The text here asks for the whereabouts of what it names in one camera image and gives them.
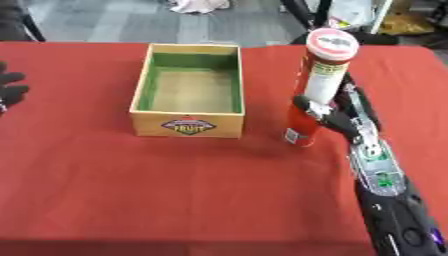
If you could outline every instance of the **red can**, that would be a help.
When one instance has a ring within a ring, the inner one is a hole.
[[[344,31],[321,28],[308,35],[306,46],[294,95],[327,105],[336,95],[359,43]],[[311,146],[319,127],[313,118],[291,105],[285,139],[294,145]]]

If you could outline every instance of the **floor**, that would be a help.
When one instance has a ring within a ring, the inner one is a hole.
[[[276,0],[233,1],[206,15],[169,11],[166,0],[27,0],[49,41],[287,44],[304,29]]]

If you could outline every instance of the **wooden crate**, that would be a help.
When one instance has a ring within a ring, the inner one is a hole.
[[[153,44],[130,107],[135,132],[239,138],[242,81],[238,46]]]

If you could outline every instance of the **white lid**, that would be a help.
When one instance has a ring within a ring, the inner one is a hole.
[[[359,49],[359,43],[355,37],[334,28],[319,28],[311,31],[306,39],[306,46],[318,57],[331,61],[349,60]]]

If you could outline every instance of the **robotic arm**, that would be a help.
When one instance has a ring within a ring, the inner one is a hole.
[[[296,107],[347,139],[355,193],[377,255],[448,255],[423,199],[379,136],[381,126],[367,97],[349,75],[335,103],[337,110],[302,95],[294,98]]]
[[[25,85],[11,86],[11,83],[25,79],[25,75],[17,72],[7,73],[6,68],[6,64],[0,62],[0,116],[9,107],[22,101],[24,94],[29,90]]]

